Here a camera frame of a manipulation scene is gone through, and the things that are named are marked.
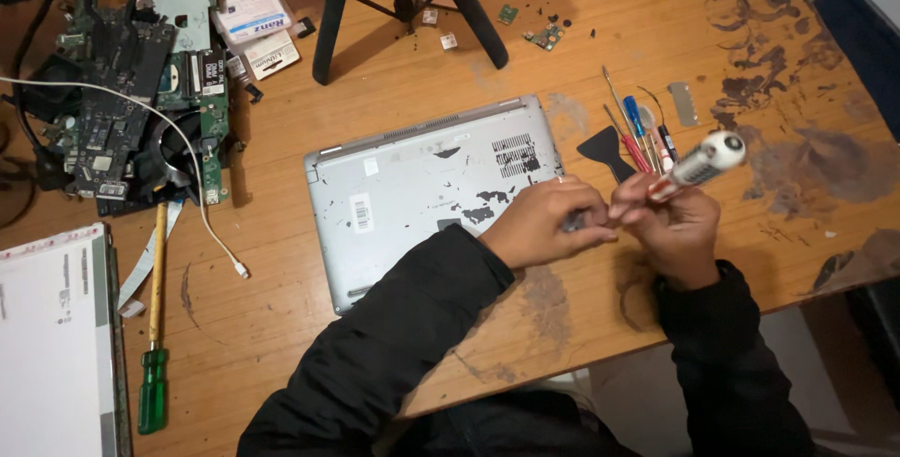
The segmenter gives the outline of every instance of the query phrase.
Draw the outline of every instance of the laptop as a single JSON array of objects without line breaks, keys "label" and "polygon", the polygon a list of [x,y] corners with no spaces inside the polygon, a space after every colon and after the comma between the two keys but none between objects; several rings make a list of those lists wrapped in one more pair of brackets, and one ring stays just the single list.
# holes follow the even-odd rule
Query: laptop
[{"label": "laptop", "polygon": [[563,175],[536,95],[303,157],[338,315],[413,246],[451,224],[479,235],[524,187]]}]

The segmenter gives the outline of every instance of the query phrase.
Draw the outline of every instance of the barcode sticker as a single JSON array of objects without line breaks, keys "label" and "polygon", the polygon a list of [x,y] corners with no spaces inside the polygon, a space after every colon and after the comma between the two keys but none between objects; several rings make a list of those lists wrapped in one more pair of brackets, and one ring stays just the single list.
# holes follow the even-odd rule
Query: barcode sticker
[{"label": "barcode sticker", "polygon": [[366,177],[378,173],[378,161],[375,158],[366,158],[363,167],[366,169]]},{"label": "barcode sticker", "polygon": [[368,193],[360,193],[350,197],[350,216],[353,217],[354,232],[375,231],[375,219],[372,217],[372,204],[369,202]]}]

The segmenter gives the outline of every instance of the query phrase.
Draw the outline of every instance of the small circuit board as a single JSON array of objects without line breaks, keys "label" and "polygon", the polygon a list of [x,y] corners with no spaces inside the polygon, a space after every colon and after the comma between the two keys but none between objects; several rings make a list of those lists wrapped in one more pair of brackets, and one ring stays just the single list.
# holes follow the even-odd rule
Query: small circuit board
[{"label": "small circuit board", "polygon": [[548,23],[546,28],[541,30],[539,34],[535,34],[534,32],[524,32],[522,37],[541,49],[552,51],[564,35],[565,31],[562,28],[553,23]]},{"label": "small circuit board", "polygon": [[512,21],[513,19],[516,19],[516,15],[518,15],[518,9],[510,7],[510,4],[506,4],[501,8],[501,13],[497,14],[497,20],[504,25],[512,25]]}]

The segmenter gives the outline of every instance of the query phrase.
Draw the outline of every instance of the stained desk surface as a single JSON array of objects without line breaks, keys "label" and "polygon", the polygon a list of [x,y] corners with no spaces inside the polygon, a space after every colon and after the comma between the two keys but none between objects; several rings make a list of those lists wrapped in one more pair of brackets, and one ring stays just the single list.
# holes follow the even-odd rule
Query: stained desk surface
[{"label": "stained desk surface", "polygon": [[[324,0],[287,1],[298,17],[318,24]],[[285,384],[310,342],[336,318],[304,153],[536,93],[566,170],[608,197],[615,187],[608,168],[575,151],[609,124],[603,104],[614,102],[602,64],[622,96],[649,101],[642,86],[659,97],[682,152],[718,127],[747,138],[748,164],[706,191],[723,208],[717,254],[743,270],[763,311],[900,269],[900,192],[894,190],[900,150],[810,0],[480,2],[491,17],[504,4],[520,9],[512,26],[495,25],[510,52],[500,71],[459,14],[442,11],[437,28],[417,20],[415,34],[407,35],[399,21],[349,1],[332,83],[312,81],[316,37],[307,37],[296,43],[303,61],[259,84],[262,102],[249,106],[246,96],[236,96],[233,125],[247,150],[233,160],[232,197],[210,210],[210,221],[253,277],[237,276],[198,210],[186,208],[167,247],[169,425],[135,435],[136,455],[231,454],[265,397]],[[0,11],[7,20],[27,19],[33,6]],[[553,14],[572,25],[552,52],[521,38]],[[37,53],[49,47],[54,26],[59,30],[60,22],[49,21],[41,32],[45,42]],[[438,37],[448,32],[459,48],[444,53]],[[690,85],[699,127],[679,125],[666,91],[679,81]],[[0,119],[12,121],[9,107]],[[19,134],[10,152],[24,156],[26,148]],[[0,233],[0,248],[96,219],[93,201],[41,194],[24,219]],[[147,243],[154,213],[107,223],[124,278]],[[658,345],[665,337],[654,322],[650,276],[627,237],[528,270],[409,395],[403,415]],[[140,292],[145,302],[149,296]],[[146,328],[146,315],[126,321],[133,427]]]}]

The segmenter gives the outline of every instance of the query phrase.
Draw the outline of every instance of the black cable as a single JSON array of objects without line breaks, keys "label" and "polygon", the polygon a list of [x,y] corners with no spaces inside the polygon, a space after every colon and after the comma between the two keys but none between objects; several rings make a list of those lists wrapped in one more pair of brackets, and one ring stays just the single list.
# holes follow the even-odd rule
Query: black cable
[{"label": "black cable", "polygon": [[[47,13],[50,12],[51,7],[53,6],[53,2],[56,0],[44,0],[42,4],[40,4],[40,8],[38,9],[37,14],[34,15],[34,19],[31,20],[31,24],[28,26],[28,30],[25,32],[25,36],[22,37],[22,41],[19,43],[19,47],[15,50],[15,58],[13,59],[13,79],[20,78],[20,72],[22,71],[22,62],[25,60],[25,55],[28,53],[28,49],[31,47],[31,41],[34,40],[34,35],[38,32],[38,28],[44,22],[44,18],[47,17]],[[25,137],[28,138],[28,141],[31,142],[31,145],[34,146],[34,149],[41,149],[43,145],[38,141],[38,136],[34,134],[34,131],[31,129],[31,125],[28,124],[28,119],[25,117],[25,109],[22,106],[22,85],[14,83],[13,84],[13,103],[15,105],[15,115],[19,120],[19,126],[22,127],[22,130],[25,132]]]}]

